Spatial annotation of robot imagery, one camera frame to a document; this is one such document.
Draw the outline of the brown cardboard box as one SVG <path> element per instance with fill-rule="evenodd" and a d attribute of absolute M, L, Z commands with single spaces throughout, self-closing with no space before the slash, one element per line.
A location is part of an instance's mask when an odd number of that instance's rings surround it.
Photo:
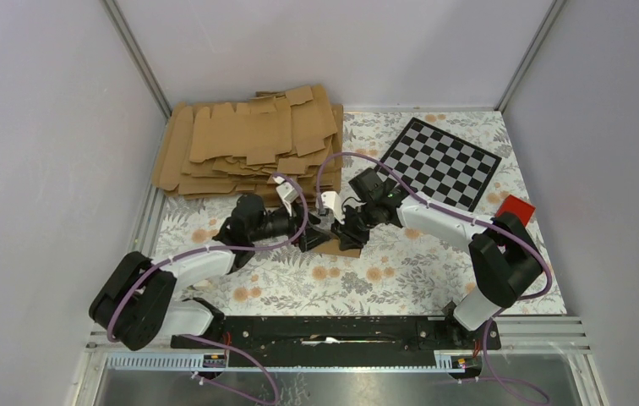
<path fill-rule="evenodd" d="M 340 237 L 336 234 L 336 229 L 339 225 L 339 222 L 334 221 L 330 226 L 330 239 L 311 249 L 311 252 L 320 255 L 336 255 L 354 259 L 359 258 L 362 254 L 361 249 L 343 247 Z"/>

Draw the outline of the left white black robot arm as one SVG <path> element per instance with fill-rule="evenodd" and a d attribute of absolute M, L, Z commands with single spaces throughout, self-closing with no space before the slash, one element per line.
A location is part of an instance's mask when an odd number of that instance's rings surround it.
<path fill-rule="evenodd" d="M 126 254 L 91 302 L 89 317 L 105 328 L 110 340 L 133 351 L 160 333 L 191 334 L 202 347 L 214 347 L 224 328 L 214 319 L 215 311 L 200 300 L 177 302 L 175 296 L 198 282 L 240 270 L 262 250 L 260 241 L 283 237 L 302 252 L 317 248 L 332 238 L 319 224 L 300 203 L 270 211 L 258 195 L 243 195 L 218 234 L 198 249 L 158 264 L 138 251 Z"/>

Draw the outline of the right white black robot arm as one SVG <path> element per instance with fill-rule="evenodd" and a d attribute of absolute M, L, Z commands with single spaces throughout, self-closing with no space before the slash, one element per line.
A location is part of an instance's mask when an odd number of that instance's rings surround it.
<path fill-rule="evenodd" d="M 324 192 L 321 204 L 335 221 L 333 233 L 341 250 L 362 249 L 380 224 L 414 229 L 466 252 L 472 262 L 475 288 L 452 310 L 445 327 L 450 344 L 467 348 L 490 317 L 510 308 L 548 270 L 522 221 L 513 213 L 475 215 L 413 191 L 402 181 L 381 180 L 373 169 L 355 176 L 350 186 L 356 207 Z"/>

